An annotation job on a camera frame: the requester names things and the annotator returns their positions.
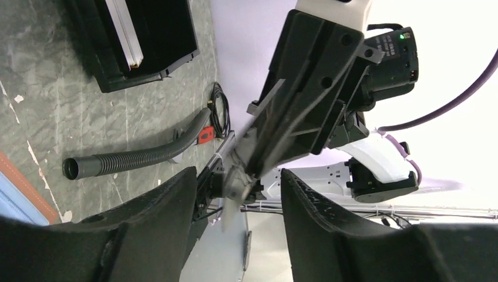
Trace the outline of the brown leather card holder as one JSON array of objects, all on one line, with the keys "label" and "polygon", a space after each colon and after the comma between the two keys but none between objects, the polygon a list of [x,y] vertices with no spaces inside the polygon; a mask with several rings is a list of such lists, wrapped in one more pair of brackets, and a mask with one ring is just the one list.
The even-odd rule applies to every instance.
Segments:
[{"label": "brown leather card holder", "polygon": [[55,209],[1,153],[1,217],[38,226],[59,223]]}]

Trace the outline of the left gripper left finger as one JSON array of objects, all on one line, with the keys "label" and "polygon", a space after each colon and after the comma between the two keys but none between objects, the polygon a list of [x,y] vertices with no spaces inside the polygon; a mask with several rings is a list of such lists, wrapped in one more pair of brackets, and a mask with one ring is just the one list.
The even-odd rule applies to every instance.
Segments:
[{"label": "left gripper left finger", "polygon": [[2,281],[179,281],[197,190],[188,167],[78,223],[1,219]]}]

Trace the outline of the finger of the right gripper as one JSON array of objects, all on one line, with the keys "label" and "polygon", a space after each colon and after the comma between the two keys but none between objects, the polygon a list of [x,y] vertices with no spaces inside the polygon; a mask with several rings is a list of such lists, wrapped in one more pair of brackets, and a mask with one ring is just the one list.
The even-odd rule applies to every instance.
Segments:
[{"label": "finger of the right gripper", "polygon": [[251,125],[258,133],[254,154],[261,177],[283,163],[317,155],[329,145],[351,97],[348,74],[313,74],[307,81],[302,75],[292,81],[268,74],[260,114]]}]

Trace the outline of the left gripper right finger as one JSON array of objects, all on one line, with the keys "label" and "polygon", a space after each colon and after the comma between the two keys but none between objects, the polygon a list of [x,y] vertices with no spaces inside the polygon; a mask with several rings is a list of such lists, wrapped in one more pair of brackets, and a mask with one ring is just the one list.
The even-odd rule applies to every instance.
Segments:
[{"label": "left gripper right finger", "polygon": [[394,229],[319,194],[288,169],[281,204],[294,281],[496,281],[495,224]]}]

